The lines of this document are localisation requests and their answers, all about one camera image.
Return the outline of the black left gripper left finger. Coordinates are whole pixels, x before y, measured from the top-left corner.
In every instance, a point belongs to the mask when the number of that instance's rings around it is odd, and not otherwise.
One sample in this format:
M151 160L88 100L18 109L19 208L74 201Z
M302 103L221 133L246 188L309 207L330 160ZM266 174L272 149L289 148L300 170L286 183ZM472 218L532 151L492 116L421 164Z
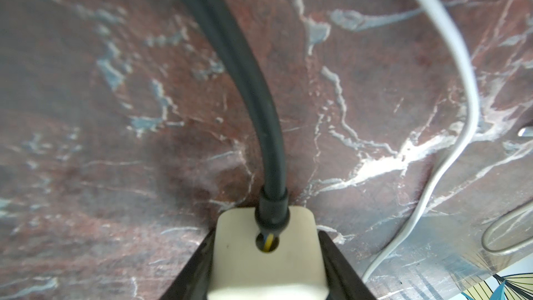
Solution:
M160 300L207 299L215 230L211 230Z

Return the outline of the beige power strip red sockets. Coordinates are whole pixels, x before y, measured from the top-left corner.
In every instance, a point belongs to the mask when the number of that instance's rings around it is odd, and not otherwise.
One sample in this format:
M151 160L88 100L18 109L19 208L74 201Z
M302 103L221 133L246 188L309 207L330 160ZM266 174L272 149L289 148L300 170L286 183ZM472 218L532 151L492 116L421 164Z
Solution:
M330 293L313 213L290 207L277 247L263 252L254 208L217 221L208 299L326 299Z

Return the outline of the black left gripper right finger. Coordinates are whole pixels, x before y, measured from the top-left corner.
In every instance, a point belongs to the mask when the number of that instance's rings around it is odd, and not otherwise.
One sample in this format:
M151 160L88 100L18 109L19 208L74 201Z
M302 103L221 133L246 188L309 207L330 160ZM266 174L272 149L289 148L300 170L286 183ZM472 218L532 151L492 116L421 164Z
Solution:
M330 236L324 231L318 236L329 289L326 299L376 300Z

